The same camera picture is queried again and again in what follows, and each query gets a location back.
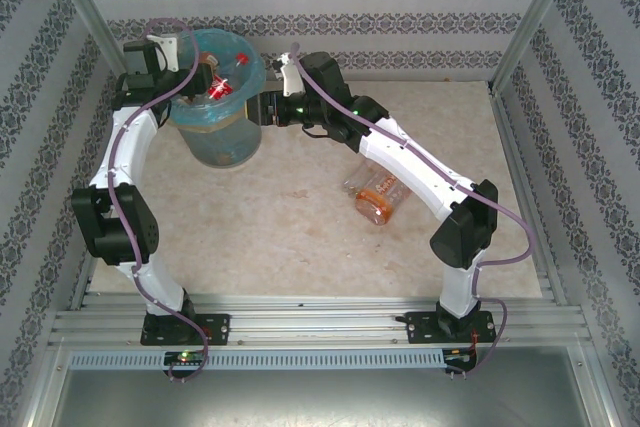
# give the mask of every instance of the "floor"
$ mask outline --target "floor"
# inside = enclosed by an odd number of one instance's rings
[[[518,211],[483,82],[352,82],[352,93],[385,106],[423,147],[453,170],[497,185]],[[347,147],[305,136],[299,126],[264,127],[246,164],[203,166],[173,127],[151,144],[141,191],[160,228],[159,252],[189,292],[238,295],[437,297],[443,266],[429,248],[438,222],[410,196],[391,221],[371,224],[341,190],[361,162]],[[526,248],[523,231],[500,216],[487,258]],[[99,264],[97,292],[133,292]],[[483,272],[483,296],[540,297],[533,262]]]

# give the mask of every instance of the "transparent container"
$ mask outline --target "transparent container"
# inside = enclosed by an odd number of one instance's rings
[[[375,225],[389,222],[400,204],[411,194],[411,189],[395,175],[368,160],[343,183],[343,190],[355,196],[356,210]]]
[[[216,168],[235,167],[253,156],[262,139],[260,126],[246,118],[245,101],[264,87],[264,61],[249,42],[230,32],[205,29],[194,35],[200,51],[211,52],[218,60],[217,74],[233,75],[234,91],[218,100],[208,94],[192,101],[176,98],[171,103],[171,122],[200,162]],[[190,68],[194,56],[191,38],[185,33],[180,40],[180,68]],[[241,69],[237,67],[239,53],[249,58]]]

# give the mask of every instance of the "white bracket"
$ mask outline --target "white bracket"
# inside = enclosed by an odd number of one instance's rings
[[[158,63],[160,69],[164,70],[165,66],[171,72],[178,71],[178,36],[176,35],[163,35],[158,37],[157,35],[147,35],[147,39],[155,42],[160,46],[162,52],[167,58],[167,64],[165,64],[164,57],[158,52]]]
[[[289,97],[291,94],[302,94],[304,92],[302,77],[296,64],[289,58],[289,53],[282,54],[278,60],[282,62],[282,67],[280,67],[280,72],[276,71],[276,79],[284,79],[283,95]]]

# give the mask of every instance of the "red object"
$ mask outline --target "red object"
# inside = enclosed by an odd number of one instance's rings
[[[247,54],[243,54],[242,52],[236,55],[236,60],[240,65],[247,65],[249,63],[249,57],[247,57]]]
[[[220,100],[231,92],[233,92],[233,88],[229,85],[229,81],[227,79],[223,79],[219,75],[213,76],[213,82],[211,82],[211,87],[209,87],[209,90],[207,91],[210,99]]]

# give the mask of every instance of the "blue plastic bucket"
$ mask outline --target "blue plastic bucket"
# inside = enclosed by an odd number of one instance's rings
[[[262,132],[246,118],[245,101],[264,87],[264,62],[253,46],[238,35],[220,29],[197,30],[194,35],[200,51],[211,52],[218,59],[217,73],[221,77],[231,74],[239,53],[247,55],[249,63],[236,70],[234,92],[220,100],[209,99],[206,94],[192,103],[174,99],[171,121],[200,162],[217,168],[234,167],[247,161],[260,146]],[[180,68],[193,65],[193,45],[188,34],[182,34],[178,61]]]

